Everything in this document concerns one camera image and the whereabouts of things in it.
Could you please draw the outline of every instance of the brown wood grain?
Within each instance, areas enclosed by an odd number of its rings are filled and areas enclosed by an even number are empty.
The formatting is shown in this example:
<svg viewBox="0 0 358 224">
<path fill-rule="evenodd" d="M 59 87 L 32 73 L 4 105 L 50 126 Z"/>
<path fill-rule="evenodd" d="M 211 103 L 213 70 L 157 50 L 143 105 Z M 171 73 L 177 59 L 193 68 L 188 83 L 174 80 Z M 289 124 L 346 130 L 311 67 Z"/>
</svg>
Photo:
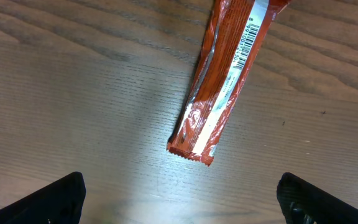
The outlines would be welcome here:
<svg viewBox="0 0 358 224">
<path fill-rule="evenodd" d="M 74 170 L 82 223 L 283 223 L 284 172 L 358 208 L 358 0 L 276 18 L 211 167 L 165 151 L 212 4 L 0 0 L 0 208 Z"/>
</svg>

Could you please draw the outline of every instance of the plastic wrapper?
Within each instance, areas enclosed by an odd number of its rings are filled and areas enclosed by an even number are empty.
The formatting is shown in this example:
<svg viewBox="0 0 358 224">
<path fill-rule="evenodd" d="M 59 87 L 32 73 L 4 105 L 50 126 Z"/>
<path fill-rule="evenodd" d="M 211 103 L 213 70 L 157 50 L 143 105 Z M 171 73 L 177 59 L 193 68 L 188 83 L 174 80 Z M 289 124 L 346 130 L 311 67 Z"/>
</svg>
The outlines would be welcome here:
<svg viewBox="0 0 358 224">
<path fill-rule="evenodd" d="M 167 150 L 210 165 L 275 16 L 290 0 L 216 0 L 187 104 Z"/>
</svg>

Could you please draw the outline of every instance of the barcode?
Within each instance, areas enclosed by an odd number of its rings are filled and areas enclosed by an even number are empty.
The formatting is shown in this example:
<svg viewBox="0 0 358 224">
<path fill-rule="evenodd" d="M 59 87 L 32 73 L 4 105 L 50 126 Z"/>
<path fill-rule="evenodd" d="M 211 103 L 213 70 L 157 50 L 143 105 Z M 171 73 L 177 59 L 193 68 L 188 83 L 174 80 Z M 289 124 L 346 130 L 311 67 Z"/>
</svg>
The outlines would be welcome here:
<svg viewBox="0 0 358 224">
<path fill-rule="evenodd" d="M 254 44 L 254 41 L 256 39 L 256 35 L 258 34 L 260 26 L 249 24 L 245 29 L 243 33 L 243 37 L 241 38 L 239 48 L 240 51 L 238 59 L 237 59 L 237 65 L 234 66 L 234 68 L 242 70 L 244 68 L 244 65 L 246 64 L 249 52 L 251 51 L 252 45 Z"/>
</svg>

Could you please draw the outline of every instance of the candy bar package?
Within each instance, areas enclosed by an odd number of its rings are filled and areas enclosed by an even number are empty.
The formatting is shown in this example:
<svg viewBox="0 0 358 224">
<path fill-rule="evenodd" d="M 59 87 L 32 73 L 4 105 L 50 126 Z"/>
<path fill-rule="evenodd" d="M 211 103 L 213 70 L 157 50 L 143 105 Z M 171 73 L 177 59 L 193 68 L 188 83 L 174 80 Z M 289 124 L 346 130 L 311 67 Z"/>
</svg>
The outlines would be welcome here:
<svg viewBox="0 0 358 224">
<path fill-rule="evenodd" d="M 211 165 L 259 47 L 290 0 L 216 0 L 187 104 L 167 150 Z"/>
</svg>

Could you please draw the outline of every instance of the red plastic packaging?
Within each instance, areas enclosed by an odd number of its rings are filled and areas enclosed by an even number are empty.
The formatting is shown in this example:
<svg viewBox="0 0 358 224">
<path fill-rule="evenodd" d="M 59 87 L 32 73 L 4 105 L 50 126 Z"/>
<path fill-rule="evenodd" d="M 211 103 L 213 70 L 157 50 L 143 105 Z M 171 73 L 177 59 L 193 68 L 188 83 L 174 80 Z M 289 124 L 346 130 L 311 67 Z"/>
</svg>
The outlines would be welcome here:
<svg viewBox="0 0 358 224">
<path fill-rule="evenodd" d="M 167 150 L 211 165 L 269 25 L 289 1 L 216 0 L 191 93 Z"/>
</svg>

